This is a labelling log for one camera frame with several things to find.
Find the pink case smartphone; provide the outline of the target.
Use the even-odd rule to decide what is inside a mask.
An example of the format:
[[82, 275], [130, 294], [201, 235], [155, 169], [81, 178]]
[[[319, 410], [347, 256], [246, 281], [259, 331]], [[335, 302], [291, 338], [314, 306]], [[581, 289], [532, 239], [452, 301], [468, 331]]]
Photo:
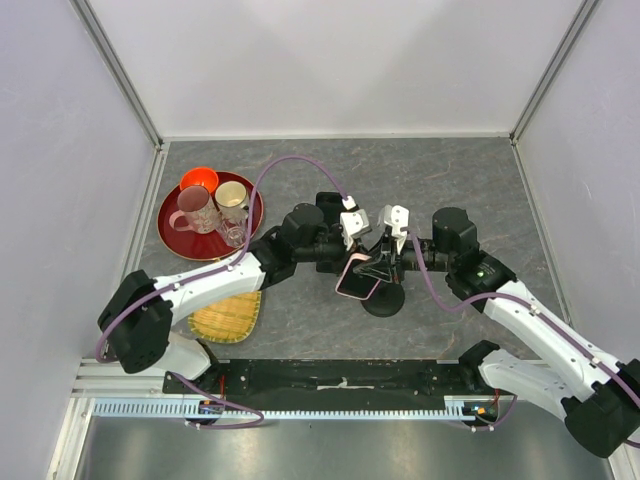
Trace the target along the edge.
[[370, 259], [370, 256], [362, 253], [352, 254], [339, 277], [335, 292], [356, 300], [369, 299], [380, 284], [380, 280], [359, 274], [356, 272], [356, 268]]

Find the black round-base phone holder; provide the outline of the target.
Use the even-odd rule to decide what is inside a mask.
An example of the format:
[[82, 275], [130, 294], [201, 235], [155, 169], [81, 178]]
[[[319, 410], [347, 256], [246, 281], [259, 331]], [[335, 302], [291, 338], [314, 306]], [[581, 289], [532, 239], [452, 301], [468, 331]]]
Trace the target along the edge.
[[405, 303], [405, 290], [401, 284], [384, 283], [372, 295], [361, 301], [364, 310], [378, 318], [388, 318], [401, 311]]

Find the black smartphone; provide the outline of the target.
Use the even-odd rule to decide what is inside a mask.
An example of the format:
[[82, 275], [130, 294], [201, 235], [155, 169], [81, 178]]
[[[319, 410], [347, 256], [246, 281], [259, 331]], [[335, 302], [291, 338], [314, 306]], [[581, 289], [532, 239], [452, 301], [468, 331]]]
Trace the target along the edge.
[[315, 205], [322, 211], [324, 222], [328, 226], [337, 224], [340, 221], [340, 214], [346, 211], [339, 192], [318, 192]]

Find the black folding phone stand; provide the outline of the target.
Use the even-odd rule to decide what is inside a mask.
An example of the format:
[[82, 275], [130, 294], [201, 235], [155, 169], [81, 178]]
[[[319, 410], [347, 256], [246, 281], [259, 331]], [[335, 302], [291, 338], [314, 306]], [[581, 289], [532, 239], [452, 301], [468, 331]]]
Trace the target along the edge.
[[315, 264], [315, 268], [318, 273], [337, 275], [341, 271], [341, 263], [338, 261], [320, 261]]

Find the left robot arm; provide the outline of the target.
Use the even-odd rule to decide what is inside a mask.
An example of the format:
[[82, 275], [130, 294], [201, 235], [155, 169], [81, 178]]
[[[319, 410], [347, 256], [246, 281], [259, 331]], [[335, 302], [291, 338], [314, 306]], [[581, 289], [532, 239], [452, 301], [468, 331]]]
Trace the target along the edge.
[[362, 209], [344, 211], [328, 225], [319, 207], [299, 204], [280, 225], [223, 261], [157, 278], [134, 271], [99, 316], [96, 357], [119, 363], [127, 374], [151, 367], [174, 371], [196, 392], [211, 392], [220, 378], [213, 354], [173, 332], [173, 325], [208, 305], [281, 283], [300, 263], [342, 263], [368, 228]]

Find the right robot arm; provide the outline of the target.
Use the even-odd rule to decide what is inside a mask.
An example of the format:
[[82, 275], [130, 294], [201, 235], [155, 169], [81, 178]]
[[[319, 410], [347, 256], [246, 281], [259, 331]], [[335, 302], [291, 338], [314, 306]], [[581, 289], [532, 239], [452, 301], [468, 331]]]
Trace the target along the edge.
[[403, 255], [422, 274], [445, 272], [460, 299], [449, 312], [474, 307], [523, 341], [543, 361], [537, 367], [483, 341], [469, 349], [458, 368], [467, 392], [487, 387], [507, 391], [561, 420], [587, 451], [609, 457], [622, 445], [638, 447], [639, 362], [627, 363], [586, 340], [535, 298], [512, 270], [482, 251], [476, 225], [465, 210], [445, 207], [432, 217], [432, 236], [419, 239], [409, 212], [386, 206], [379, 217], [385, 233], [357, 272], [396, 281]]

